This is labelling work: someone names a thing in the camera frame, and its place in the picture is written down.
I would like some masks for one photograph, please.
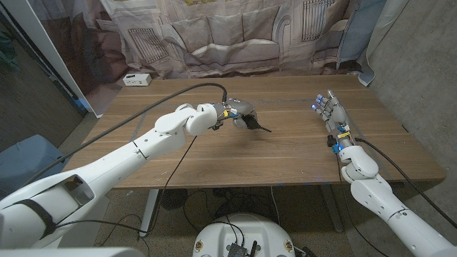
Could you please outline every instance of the black object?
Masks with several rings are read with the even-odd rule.
[[[263,129],[264,131],[271,132],[271,130],[260,126],[260,124],[257,122],[256,118],[254,118],[253,115],[244,115],[241,116],[241,118],[248,126],[248,129]]]
[[[295,256],[296,257],[317,257],[316,254],[314,254],[311,250],[309,250],[308,247],[304,246],[302,249],[302,251],[304,251],[306,253],[306,255],[304,256],[302,252],[299,252],[299,251],[296,251],[295,252]]]
[[[327,136],[327,146],[332,147],[336,145],[336,138],[333,135],[328,135]]]
[[[235,243],[232,243],[230,246],[230,251],[228,252],[227,257],[239,257],[246,256],[246,248],[239,246]]]
[[[165,190],[162,196],[162,207],[166,210],[174,210],[182,207],[187,200],[187,189]]]
[[[250,257],[254,257],[254,254],[256,254],[256,248],[257,248],[257,241],[254,240],[254,242],[252,243],[251,254],[249,254]]]
[[[43,239],[47,235],[51,235],[54,233],[56,230],[56,224],[52,221],[52,216],[47,212],[39,203],[35,202],[34,200],[31,199],[24,199],[22,201],[16,202],[16,204],[23,204],[30,209],[32,209],[44,222],[44,225],[46,225],[46,229],[44,230],[43,236],[40,238]]]

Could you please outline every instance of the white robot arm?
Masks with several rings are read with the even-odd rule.
[[[376,162],[354,143],[346,112],[333,92],[328,90],[328,98],[318,95],[316,101],[318,105],[311,108],[326,122],[327,131],[338,138],[328,136],[327,144],[347,163],[341,175],[351,184],[352,196],[385,221],[413,255],[456,256],[457,248],[392,193]]]
[[[239,128],[258,129],[251,104],[229,99],[222,104],[190,104],[156,121],[136,140],[99,160],[31,183],[0,201],[0,248],[41,248],[63,236],[98,200],[147,161],[180,149],[184,129],[197,136],[233,118]]]

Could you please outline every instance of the black cable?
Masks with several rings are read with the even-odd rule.
[[[184,157],[186,157],[187,152],[189,152],[189,150],[191,149],[191,146],[192,146],[192,144],[194,144],[194,141],[195,141],[196,138],[197,138],[197,136],[194,137],[194,139],[192,140],[190,146],[187,148],[187,150],[186,150],[186,152],[184,153],[183,157],[182,157],[181,160],[179,161],[178,165],[176,166],[176,168],[174,169],[174,171],[173,171],[173,172],[171,173],[171,175],[169,176],[168,181],[165,183],[164,190],[166,190],[166,187],[168,186],[168,184],[169,184],[169,182],[170,182],[170,180],[171,180],[171,177],[173,176],[173,174],[174,174],[174,173],[176,172],[176,170],[178,169],[179,164],[181,164],[181,162],[184,160]],[[162,196],[163,196],[163,194],[161,194],[159,203],[162,201]],[[160,210],[160,208],[157,209],[157,214],[156,214],[157,216],[159,215],[159,210]],[[147,235],[147,234],[149,234],[150,232],[152,232],[152,230],[153,230],[154,227],[156,226],[156,221],[157,221],[157,219],[154,221],[153,226],[152,226],[151,229],[149,229],[148,231],[143,231],[143,230],[141,230],[141,229],[134,228],[134,227],[132,227],[132,226],[127,226],[127,225],[120,224],[120,223],[114,223],[114,222],[109,222],[109,221],[99,221],[99,220],[69,221],[69,222],[66,222],[66,223],[57,225],[57,226],[56,226],[56,229],[57,229],[57,228],[61,228],[61,227],[66,226],[66,225],[74,224],[74,223],[94,222],[94,223],[102,223],[102,224],[109,224],[109,225],[121,226],[121,227],[124,227],[124,228],[130,228],[130,229],[132,229],[132,230],[135,230],[135,231],[138,231],[138,232],[145,233],[145,234]]]
[[[121,226],[121,227],[124,227],[124,228],[130,228],[131,230],[135,230],[135,231],[138,231],[138,232],[148,233],[148,231],[143,231],[143,230],[141,230],[141,229],[134,228],[134,227],[132,227],[132,226],[127,226],[127,225],[120,224],[120,223],[116,223],[116,222],[99,221],[99,220],[69,221],[69,222],[66,222],[66,223],[57,225],[57,226],[56,226],[56,229],[61,228],[61,227],[63,227],[63,226],[67,226],[67,225],[71,225],[71,224],[75,224],[75,223],[83,223],[83,222],[93,222],[93,223],[102,223],[102,224],[108,224],[108,225]]]
[[[137,219],[140,220],[140,223],[141,223],[141,218],[140,218],[138,215],[136,215],[136,214],[127,214],[127,215],[125,215],[124,217],[122,217],[121,219],[119,219],[119,221],[118,221],[117,224],[114,226],[114,228],[111,229],[111,232],[109,232],[108,236],[107,236],[106,239],[103,241],[103,243],[100,243],[100,246],[104,246],[104,245],[105,245],[105,243],[106,243],[106,242],[108,241],[108,239],[111,237],[111,234],[114,232],[114,230],[115,230],[115,229],[117,228],[117,226],[120,224],[120,222],[121,222],[122,220],[124,220],[125,218],[129,217],[129,216],[137,217]],[[140,236],[139,236],[139,238],[140,238],[141,240],[143,240],[144,244],[146,244],[146,247],[148,248],[148,257],[151,257],[151,250],[150,250],[150,248],[149,248],[149,244],[146,242],[146,240],[144,240],[144,238],[142,238],[142,237],[140,237]]]
[[[129,216],[137,217],[138,220],[140,220],[140,223],[141,223],[141,218],[140,218],[138,215],[136,215],[136,214],[127,214],[127,215],[125,215],[124,217],[122,217],[121,219],[119,219],[119,221],[118,221],[117,223],[119,224],[121,221],[123,221],[125,218],[127,218],[127,217],[129,217]],[[113,227],[113,229],[111,229],[111,232],[109,232],[108,236],[107,236],[106,239],[103,241],[103,243],[100,244],[100,246],[104,246],[104,245],[105,245],[105,243],[108,241],[109,237],[111,236],[111,234],[114,232],[114,230],[115,230],[116,228],[117,228],[117,225],[115,225],[115,226]]]
[[[222,223],[222,224],[234,226],[235,228],[237,228],[240,231],[241,235],[243,236],[243,242],[241,243],[241,247],[244,246],[244,233],[243,233],[243,231],[241,231],[241,229],[237,225],[232,224],[232,223],[223,222],[223,221],[213,221],[213,222],[210,223],[210,225],[211,224],[215,224],[215,223]]]
[[[191,196],[193,196],[194,194],[196,194],[196,193],[204,193],[204,194],[205,194],[206,211],[208,212],[208,215],[209,215],[211,218],[214,218],[214,216],[213,216],[213,215],[211,214],[211,212],[209,211],[209,207],[208,207],[208,194],[207,194],[205,191],[203,191],[203,190],[197,190],[197,191],[191,193],[190,195],[188,195],[188,196],[187,196],[187,199],[184,201],[183,208],[184,208],[184,206],[186,205],[187,200],[188,200]]]
[[[176,172],[176,170],[178,169],[179,165],[181,164],[181,162],[184,160],[184,157],[186,157],[186,154],[187,152],[189,152],[189,150],[191,149],[192,145],[194,144],[194,141],[195,139],[197,139],[197,136],[194,137],[194,139],[192,140],[191,144],[189,145],[189,147],[187,148],[186,152],[184,153],[184,155],[181,157],[181,160],[178,162],[178,165],[176,165],[176,168],[174,169],[174,171],[171,173],[171,175],[169,176],[169,179],[166,181],[165,183],[165,186],[164,186],[164,191],[166,190],[166,187],[168,186],[170,180],[171,180],[171,177],[174,175],[174,173]],[[164,194],[162,193],[160,195],[160,199],[159,199],[159,203],[161,204],[162,203],[162,198],[164,197]],[[157,213],[156,213],[156,216],[159,216],[159,212],[160,212],[160,208],[157,209]],[[144,236],[147,236],[150,232],[153,231],[153,229],[156,227],[156,223],[157,223],[157,219],[154,220],[154,224],[152,224],[152,227],[151,229],[149,229],[149,232],[146,233],[146,235]]]
[[[183,212],[184,212],[184,217],[186,218],[187,222],[189,222],[189,224],[192,226],[192,228],[194,228],[194,230],[197,233],[200,233],[200,230],[198,230],[197,227],[195,227],[195,225],[192,224],[191,220],[189,219],[189,217],[186,214],[186,203],[184,203],[184,205],[183,205]]]
[[[229,217],[227,215],[226,215],[226,219],[227,219],[228,224],[231,227],[231,230],[235,234],[235,243],[238,245],[238,236],[236,235],[235,228],[233,228],[233,225],[230,223]]]
[[[339,162],[339,159],[338,159],[338,154],[335,153],[335,156],[336,156],[336,163],[338,164],[338,175],[340,176],[340,185],[341,185],[341,191],[343,192],[343,196],[344,196],[344,203],[346,204],[346,210],[348,212],[348,215],[349,215],[349,220],[351,221],[352,223],[352,226],[356,229],[357,233],[371,246],[373,247],[373,249],[377,250],[378,253],[382,254],[383,256],[385,257],[388,257],[385,253],[381,252],[379,249],[377,249],[377,247],[375,247],[372,243],[370,243],[370,241],[368,239],[365,238],[365,236],[362,235],[362,233],[358,230],[358,228],[356,227],[356,224],[353,222],[352,220],[352,216],[351,216],[351,213],[349,212],[349,205],[348,205],[348,199],[346,198],[346,193],[344,192],[344,189],[343,189],[343,181],[341,180],[341,172],[340,172],[340,162]]]
[[[158,106],[159,104],[162,104],[163,102],[165,101],[168,101],[169,99],[172,99],[173,97],[176,97],[182,93],[185,93],[191,89],[196,89],[198,87],[202,87],[202,86],[217,86],[219,88],[221,88],[224,93],[222,95],[222,102],[225,102],[227,100],[227,90],[220,84],[216,84],[216,83],[202,83],[202,84],[197,84],[197,85],[193,85],[193,86],[189,86],[183,90],[180,90],[174,94],[171,94],[167,97],[164,97],[162,98],[161,100],[158,100],[157,102],[151,104],[150,106],[147,106],[145,109],[143,109],[142,111],[138,112],[137,114],[134,114],[132,116],[130,116],[129,118],[127,118],[126,120],[120,122],[119,124],[115,125],[115,126],[112,126],[111,128],[107,129],[105,132],[103,133],[100,133],[98,136],[95,136],[94,138],[92,138],[91,140],[87,141],[86,143],[83,143],[82,145],[80,145],[79,147],[77,147],[76,149],[74,149],[73,151],[70,151],[69,153],[63,155],[62,157],[56,159],[55,161],[53,161],[51,164],[49,164],[48,166],[46,166],[45,168],[41,169],[40,171],[38,171],[37,173],[35,173],[29,180],[27,180],[24,185],[21,186],[21,188],[27,186],[28,184],[32,183],[33,181],[35,181],[35,179],[37,179],[38,177],[40,177],[43,173],[47,172],[50,168],[54,167],[56,164],[64,161],[66,158],[74,155],[75,153],[79,152],[81,149],[85,148],[86,146],[90,145],[91,143],[99,140],[100,138],[106,136],[107,134],[111,133],[112,131],[120,128],[121,126],[127,124],[128,122],[130,121],[133,121],[135,118],[139,117],[140,115],[146,113],[147,111],[151,110],[152,108]]]
[[[439,207],[437,207],[437,205],[429,198],[427,197],[427,195],[422,192],[421,189],[419,189],[414,182],[412,182],[412,180],[403,172],[403,170],[401,170],[400,167],[398,167],[398,165],[393,162],[385,153],[383,153],[381,150],[379,150],[377,147],[375,147],[372,143],[368,142],[367,140],[365,139],[362,139],[362,138],[355,138],[355,140],[357,142],[363,142],[363,143],[366,143],[368,146],[370,146],[372,149],[374,149],[375,151],[377,151],[379,154],[381,154],[389,163],[391,163],[396,169],[397,171],[407,180],[408,183],[410,183],[412,185],[412,187],[432,206],[435,208],[435,210],[437,212],[439,212],[442,217],[444,217],[454,228],[457,228],[457,223],[454,222],[451,218],[449,218],[449,216],[447,216]]]
[[[140,237],[140,238],[141,238],[141,240],[143,240],[144,244],[148,248],[148,257],[151,257],[151,250],[149,249],[149,244],[146,242],[146,240],[144,240],[144,238],[142,238],[142,237]]]

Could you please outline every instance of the wood grain surface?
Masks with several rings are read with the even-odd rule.
[[[243,130],[230,120],[200,135],[171,178],[168,188],[271,186],[339,183],[335,154],[326,146],[327,131],[311,110],[317,94],[332,89],[346,108],[351,130],[390,156],[413,180],[436,181],[445,173],[403,129],[393,115],[356,76],[290,76],[153,81],[147,87],[126,87],[86,140],[159,99],[203,82],[222,84],[229,98],[252,103],[259,123],[271,129]],[[65,170],[86,165],[154,127],[156,119],[182,103],[215,103],[222,91],[203,87],[177,96],[145,116],[119,128],[73,156]],[[149,161],[117,188],[163,188],[191,142],[177,152]],[[403,180],[381,156],[365,147],[389,181]]]

